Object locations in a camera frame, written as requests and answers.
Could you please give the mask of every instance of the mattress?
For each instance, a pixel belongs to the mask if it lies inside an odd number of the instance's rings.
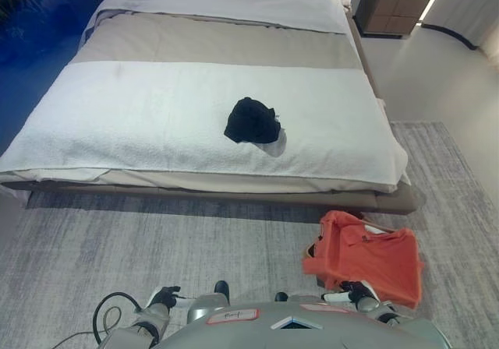
[[[340,2],[334,4],[342,10]],[[235,23],[206,17],[121,12],[103,19],[70,62],[209,62],[226,65],[361,69],[347,19],[346,34],[285,29],[268,23]],[[95,185],[134,185],[208,192],[292,193],[330,190],[392,192],[394,186],[332,178],[203,174],[197,171],[29,169],[2,180],[64,180]]]

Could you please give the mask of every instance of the white curtain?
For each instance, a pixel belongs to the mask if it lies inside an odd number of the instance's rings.
[[[454,31],[479,47],[499,20],[499,0],[435,0],[425,24]]]
[[[480,45],[483,53],[499,67],[499,24],[489,34],[488,38]]]

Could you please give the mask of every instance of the cable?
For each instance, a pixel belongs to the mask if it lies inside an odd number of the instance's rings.
[[[92,317],[92,333],[95,336],[95,340],[97,341],[97,344],[100,344],[102,342],[101,337],[99,336],[99,331],[97,330],[97,316],[99,315],[99,311],[101,310],[102,305],[109,298],[113,298],[115,296],[122,296],[124,298],[127,298],[130,302],[133,303],[133,305],[135,306],[137,312],[141,312],[142,311],[142,308],[140,307],[139,303],[135,300],[135,298],[133,298],[129,294],[124,293],[124,292],[114,292],[114,293],[108,294],[106,297],[104,297],[102,299],[101,302],[99,302],[99,305],[97,305],[97,307],[95,309],[94,316]]]
[[[110,326],[108,326],[108,315],[111,313],[111,311],[113,311],[114,309],[116,309],[118,311],[118,318],[116,319],[116,321],[114,323],[112,323]],[[122,310],[118,307],[118,306],[112,306],[111,308],[107,309],[105,312],[104,312],[104,318],[102,319],[103,320],[103,325],[104,325],[104,329],[102,331],[99,331],[99,333],[106,333],[106,334],[109,334],[109,331],[112,330],[113,328],[115,328],[119,321],[121,320],[122,318]],[[79,335],[92,335],[94,334],[94,331],[82,331],[82,332],[77,332],[77,333],[74,333],[73,335],[71,336],[68,336],[67,338],[65,338],[64,340],[62,341],[59,341],[56,345],[54,345],[53,347],[50,347],[50,349],[55,349],[57,347],[60,347],[61,345],[63,345],[66,341],[68,340],[71,340],[72,338],[76,337],[76,336],[79,336]]]
[[[97,330],[97,316],[99,314],[99,311],[101,310],[102,305],[109,298],[112,298],[112,297],[115,297],[115,296],[122,296],[124,298],[127,298],[135,306],[136,312],[142,311],[142,308],[140,307],[139,303],[132,296],[130,296],[129,294],[123,293],[123,292],[115,292],[115,293],[108,294],[106,297],[104,297],[102,299],[102,301],[99,303],[99,305],[95,309],[94,316],[92,317],[92,330],[91,331],[82,331],[82,332],[74,333],[73,335],[68,336],[64,340],[59,341],[56,345],[54,345],[53,347],[50,347],[49,349],[56,349],[57,347],[60,347],[61,345],[63,345],[66,341],[71,340],[72,338],[74,338],[76,336],[80,336],[80,335],[92,335],[93,334],[94,337],[95,337],[95,340],[97,341],[97,343],[100,344],[102,341],[101,341],[101,337],[99,336],[99,333],[109,334],[109,331],[111,331],[113,328],[115,328],[119,324],[119,321],[122,318],[122,310],[118,306],[112,306],[111,308],[108,308],[104,312],[104,315],[103,315],[103,318],[102,318],[102,325],[104,326],[104,329],[102,331],[98,331]],[[195,298],[184,297],[184,296],[176,296],[176,297],[177,298],[181,298],[181,299],[186,299],[186,300],[195,299]],[[118,311],[118,314],[119,314],[118,318],[110,326],[108,326],[108,316],[111,313],[111,311],[114,310],[114,309],[116,309]],[[178,323],[169,323],[169,326],[184,327],[184,325],[178,324]]]

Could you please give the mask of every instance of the red sticker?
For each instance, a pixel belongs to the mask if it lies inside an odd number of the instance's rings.
[[[300,306],[311,312],[349,312],[343,308],[336,308],[326,304],[301,304]]]

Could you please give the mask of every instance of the white bedsheet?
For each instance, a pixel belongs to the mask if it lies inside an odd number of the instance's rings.
[[[98,24],[99,14],[106,10],[209,16],[320,32],[346,32],[338,22],[344,18],[343,8],[335,8],[331,0],[104,0],[92,15],[82,43]]]
[[[282,154],[223,135],[245,96],[275,108],[287,139]],[[0,171],[329,178],[382,184],[391,192],[406,164],[358,69],[84,62],[62,71],[0,158]]]

